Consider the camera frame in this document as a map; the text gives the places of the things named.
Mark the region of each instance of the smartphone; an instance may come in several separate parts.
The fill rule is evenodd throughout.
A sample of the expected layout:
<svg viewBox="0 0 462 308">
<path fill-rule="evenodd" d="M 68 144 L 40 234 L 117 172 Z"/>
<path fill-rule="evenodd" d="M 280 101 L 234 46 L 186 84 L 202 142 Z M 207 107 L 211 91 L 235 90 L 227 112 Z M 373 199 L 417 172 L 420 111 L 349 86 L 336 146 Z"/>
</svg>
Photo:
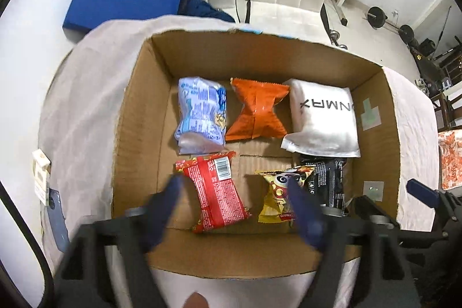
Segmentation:
<svg viewBox="0 0 462 308">
<path fill-rule="evenodd" d="M 47 213 L 56 246 L 61 252 L 65 252 L 69 245 L 68 228 L 64 222 L 59 192 L 51 188 L 49 191 Z"/>
</svg>

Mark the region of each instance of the yellow snack bag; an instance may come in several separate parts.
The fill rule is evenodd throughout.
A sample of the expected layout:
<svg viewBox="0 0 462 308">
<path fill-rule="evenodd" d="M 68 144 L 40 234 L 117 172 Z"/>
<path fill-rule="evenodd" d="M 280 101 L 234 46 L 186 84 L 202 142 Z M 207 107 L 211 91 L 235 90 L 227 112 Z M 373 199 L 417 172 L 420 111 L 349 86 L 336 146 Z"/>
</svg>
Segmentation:
<svg viewBox="0 0 462 308">
<path fill-rule="evenodd" d="M 295 219 L 287 197 L 287 183 L 290 177 L 294 177 L 303 186 L 314 170 L 314 166 L 297 166 L 283 171 L 255 171 L 269 183 L 258 222 L 281 223 Z"/>
</svg>

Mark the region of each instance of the black packet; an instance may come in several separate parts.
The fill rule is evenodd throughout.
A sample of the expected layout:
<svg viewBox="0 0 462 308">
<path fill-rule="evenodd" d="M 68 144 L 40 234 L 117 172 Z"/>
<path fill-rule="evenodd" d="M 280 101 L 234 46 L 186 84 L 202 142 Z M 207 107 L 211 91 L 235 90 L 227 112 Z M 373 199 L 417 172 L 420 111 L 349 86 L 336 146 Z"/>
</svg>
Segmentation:
<svg viewBox="0 0 462 308">
<path fill-rule="evenodd" d="M 315 171 L 305 181 L 304 189 L 315 195 L 321 206 L 337 208 L 344 213 L 343 166 L 346 159 L 301 154 L 300 162 L 301 165 L 315 167 Z"/>
</svg>

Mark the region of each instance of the open cardboard box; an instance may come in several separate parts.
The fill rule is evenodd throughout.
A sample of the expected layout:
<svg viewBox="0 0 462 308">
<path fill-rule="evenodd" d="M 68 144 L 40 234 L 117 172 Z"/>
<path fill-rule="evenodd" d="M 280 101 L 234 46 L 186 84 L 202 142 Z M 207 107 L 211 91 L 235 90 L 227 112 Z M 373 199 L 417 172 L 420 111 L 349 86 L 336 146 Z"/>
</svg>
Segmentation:
<svg viewBox="0 0 462 308">
<path fill-rule="evenodd" d="M 112 184 L 113 216 L 142 205 L 163 189 L 177 154 L 173 137 L 179 122 L 178 78 L 200 76 L 227 85 L 227 124 L 242 104 L 230 89 L 231 77 L 274 83 L 298 78 L 349 87 L 354 102 L 361 158 L 352 161 L 351 186 L 363 194 L 364 181 L 383 181 L 378 204 L 396 217 L 400 178 L 400 143 L 393 99 L 382 68 L 347 51 L 273 35 L 233 32 L 169 31 L 143 44 L 125 92 L 117 129 Z M 380 110 L 381 124 L 363 131 L 363 101 Z M 276 113 L 292 131 L 288 97 Z M 320 255 L 302 242 L 289 223 L 258 223 L 267 184 L 255 170 L 294 166 L 294 155 L 280 149 L 280 139 L 228 143 L 235 150 L 232 177 L 253 217 L 213 231 L 193 234 L 200 206 L 193 183 L 186 181 L 164 241 L 148 255 L 152 267 L 210 278 L 280 277 L 311 272 Z M 359 256 L 350 246 L 345 260 Z"/>
</svg>

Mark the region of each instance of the orange packet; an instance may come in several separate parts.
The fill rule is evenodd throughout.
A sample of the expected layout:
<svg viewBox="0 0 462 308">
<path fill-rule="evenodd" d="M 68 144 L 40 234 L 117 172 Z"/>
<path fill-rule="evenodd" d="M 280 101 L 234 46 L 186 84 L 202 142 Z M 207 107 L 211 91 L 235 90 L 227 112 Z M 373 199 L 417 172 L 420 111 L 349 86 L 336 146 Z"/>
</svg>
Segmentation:
<svg viewBox="0 0 462 308">
<path fill-rule="evenodd" d="M 290 90 L 288 85 L 237 78 L 231 78 L 231 85 L 244 106 L 226 133 L 226 141 L 260 136 L 283 138 L 287 135 L 273 107 L 287 96 Z"/>
</svg>

